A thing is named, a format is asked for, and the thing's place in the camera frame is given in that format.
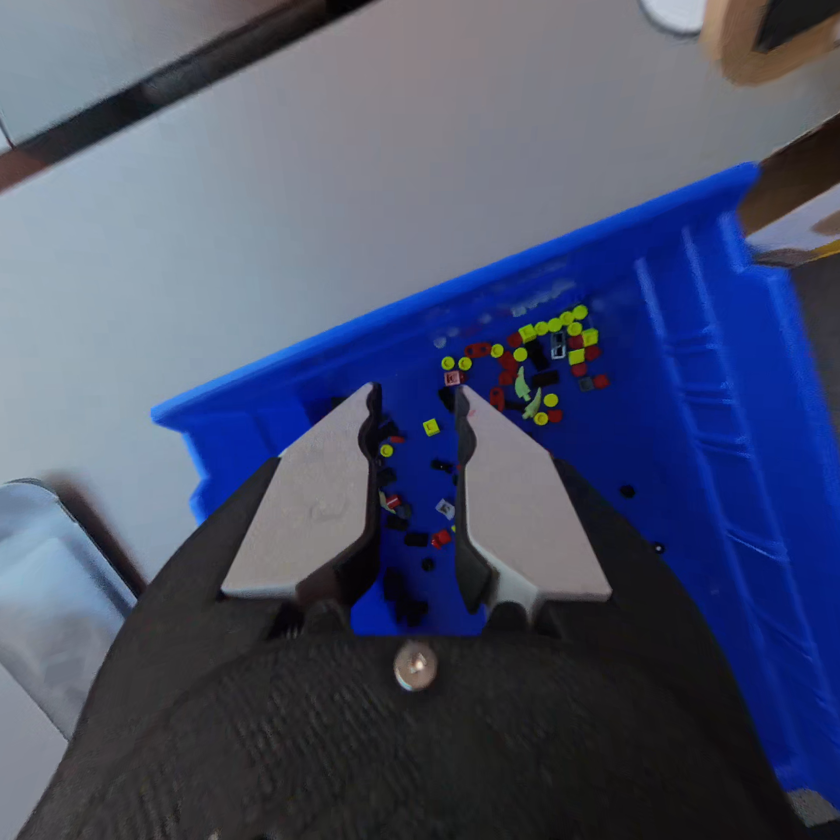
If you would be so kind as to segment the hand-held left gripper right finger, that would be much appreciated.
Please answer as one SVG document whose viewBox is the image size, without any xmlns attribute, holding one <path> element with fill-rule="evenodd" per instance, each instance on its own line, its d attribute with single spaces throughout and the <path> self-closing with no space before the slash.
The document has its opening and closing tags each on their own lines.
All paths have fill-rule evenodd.
<svg viewBox="0 0 840 840">
<path fill-rule="evenodd" d="M 550 452 L 467 385 L 455 425 L 455 578 L 467 612 L 511 603 L 534 623 L 549 602 L 608 602 L 613 588 Z"/>
</svg>

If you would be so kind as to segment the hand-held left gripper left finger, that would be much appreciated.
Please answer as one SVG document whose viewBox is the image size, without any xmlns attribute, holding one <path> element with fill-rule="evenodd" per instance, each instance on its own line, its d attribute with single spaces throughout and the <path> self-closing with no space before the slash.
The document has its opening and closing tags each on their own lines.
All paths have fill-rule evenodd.
<svg viewBox="0 0 840 840">
<path fill-rule="evenodd" d="M 375 438 L 382 389 L 362 385 L 279 457 L 221 592 L 351 607 L 379 573 Z"/>
</svg>

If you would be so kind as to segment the pile of small lego pieces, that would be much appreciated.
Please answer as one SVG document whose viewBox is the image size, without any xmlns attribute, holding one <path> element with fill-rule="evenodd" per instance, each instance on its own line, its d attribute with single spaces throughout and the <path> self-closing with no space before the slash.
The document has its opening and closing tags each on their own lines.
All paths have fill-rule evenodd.
<svg viewBox="0 0 840 840">
<path fill-rule="evenodd" d="M 499 343 L 478 342 L 467 346 L 458 360 L 451 356 L 443 358 L 445 384 L 439 394 L 453 413 L 454 423 L 449 429 L 457 434 L 455 396 L 460 386 L 467 385 L 540 444 L 533 432 L 539 427 L 558 424 L 563 417 L 554 389 L 559 370 L 545 355 L 540 334 L 548 333 L 553 350 L 562 350 L 562 356 L 567 359 L 572 375 L 584 392 L 609 384 L 604 374 L 592 376 L 589 370 L 590 363 L 602 351 L 597 342 L 597 331 L 585 329 L 581 324 L 586 313 L 586 307 L 578 307 L 561 318 L 538 323 L 535 329 L 522 328 L 508 340 L 509 350 Z M 540 411 L 530 419 L 522 418 L 528 402 L 519 400 L 514 389 L 519 366 L 524 367 L 531 398 L 539 387 L 542 388 Z M 417 513 L 410 508 L 404 490 L 425 490 L 429 478 L 420 478 L 418 473 L 409 474 L 402 469 L 404 486 L 399 487 L 396 472 L 387 464 L 394 449 L 404 445 L 404 438 L 402 429 L 388 419 L 376 432 L 374 452 L 377 486 L 384 510 L 383 529 L 384 532 L 400 533 L 405 550 L 396 550 L 396 538 L 383 538 L 383 571 L 373 593 L 353 609 L 353 627 L 375 636 L 405 634 L 414 628 L 426 634 L 477 634 L 478 621 L 466 618 L 470 613 L 455 578 L 455 505 L 461 470 L 458 458 L 430 461 L 431 469 L 452 480 L 450 496 L 439 500 L 436 507 L 438 514 L 444 517 L 441 521 L 444 527 L 435 532 L 415 528 Z M 623 626 L 631 620 L 650 617 L 656 585 L 669 580 L 667 568 L 634 527 L 581 476 L 569 465 L 553 461 L 612 587 L 612 597 L 605 603 L 549 602 L 543 606 L 535 623 L 543 633 L 562 634 L 562 627 L 573 621 L 583 623 L 585 627 L 594 624 L 596 628 L 605 629 L 607 621 Z M 514 623 L 529 623 L 518 605 L 501 603 L 486 615 L 486 625 L 501 622 L 503 613 L 513 613 Z"/>
</svg>

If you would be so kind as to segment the blue plastic storage bin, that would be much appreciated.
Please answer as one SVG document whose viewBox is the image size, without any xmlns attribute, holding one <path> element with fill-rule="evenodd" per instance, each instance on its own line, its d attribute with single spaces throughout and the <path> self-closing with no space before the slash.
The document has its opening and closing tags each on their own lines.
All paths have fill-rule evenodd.
<svg viewBox="0 0 840 840">
<path fill-rule="evenodd" d="M 446 281 L 174 396 L 198 521 L 338 400 L 381 385 L 404 445 L 387 464 L 416 529 L 456 460 L 443 358 L 586 307 L 601 354 L 584 392 L 550 335 L 560 423 L 533 436 L 571 463 L 677 574 L 728 657 L 787 791 L 838 807 L 838 447 L 789 274 L 753 262 L 742 163 Z"/>
</svg>

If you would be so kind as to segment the printed cardboard box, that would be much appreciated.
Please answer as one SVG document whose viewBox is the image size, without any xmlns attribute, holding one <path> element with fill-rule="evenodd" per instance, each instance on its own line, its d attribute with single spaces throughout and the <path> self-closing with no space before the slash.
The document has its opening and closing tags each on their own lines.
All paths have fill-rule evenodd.
<svg viewBox="0 0 840 840">
<path fill-rule="evenodd" d="M 760 227 L 746 241 L 756 259 L 783 266 L 838 254 L 839 184 Z"/>
</svg>

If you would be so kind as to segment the wooden stand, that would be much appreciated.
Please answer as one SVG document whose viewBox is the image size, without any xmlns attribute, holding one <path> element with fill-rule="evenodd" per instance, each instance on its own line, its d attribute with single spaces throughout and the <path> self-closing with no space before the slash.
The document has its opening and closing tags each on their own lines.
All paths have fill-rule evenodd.
<svg viewBox="0 0 840 840">
<path fill-rule="evenodd" d="M 732 84 L 781 79 L 838 47 L 838 1 L 709 1 L 700 42 Z"/>
</svg>

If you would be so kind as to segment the white round stand base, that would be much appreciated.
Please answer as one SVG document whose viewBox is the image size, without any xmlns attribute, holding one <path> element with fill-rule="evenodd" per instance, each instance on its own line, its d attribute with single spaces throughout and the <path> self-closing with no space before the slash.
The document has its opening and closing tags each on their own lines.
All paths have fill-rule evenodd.
<svg viewBox="0 0 840 840">
<path fill-rule="evenodd" d="M 658 31 L 679 39 L 697 38 L 704 25 L 708 1 L 637 1 Z"/>
</svg>

